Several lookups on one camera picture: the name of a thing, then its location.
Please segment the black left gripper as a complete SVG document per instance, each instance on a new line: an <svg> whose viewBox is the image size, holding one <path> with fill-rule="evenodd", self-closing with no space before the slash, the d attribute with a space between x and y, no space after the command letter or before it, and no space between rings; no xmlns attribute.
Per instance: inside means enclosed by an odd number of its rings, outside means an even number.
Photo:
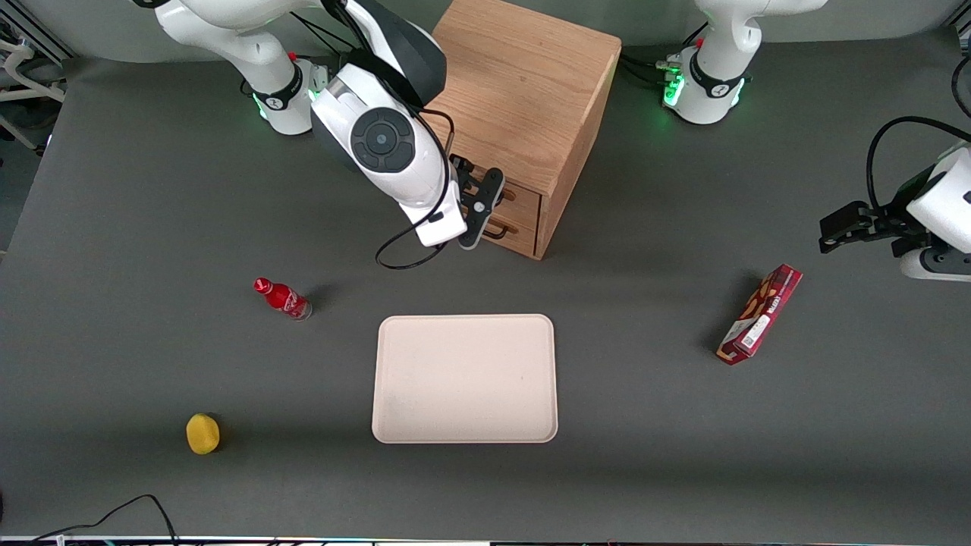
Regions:
<svg viewBox="0 0 971 546"><path fill-rule="evenodd" d="M902 184L888 203L878 201L874 177L871 175L871 204L877 213L878 231L899 237L892 242L894 258L902 258L924 246L944 246L944 241L934 235L922 222L907 211L907 206L930 186L933 167L927 167ZM839 246L856 242L869 242L874 237L873 211L863 201L853 201L826 215L819 221L819 252L831 253Z"/></svg>

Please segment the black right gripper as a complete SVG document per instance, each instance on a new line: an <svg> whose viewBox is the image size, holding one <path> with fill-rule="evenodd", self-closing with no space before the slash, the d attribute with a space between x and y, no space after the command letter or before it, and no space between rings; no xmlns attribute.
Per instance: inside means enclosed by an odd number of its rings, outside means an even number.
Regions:
<svg viewBox="0 0 971 546"><path fill-rule="evenodd" d="M474 165L467 158L451 153L457 181L457 201L465 208L466 231L457 238L464 251L472 251L481 241L496 206L503 200L505 174L499 168L490 168L481 179L474 175Z"/></svg>

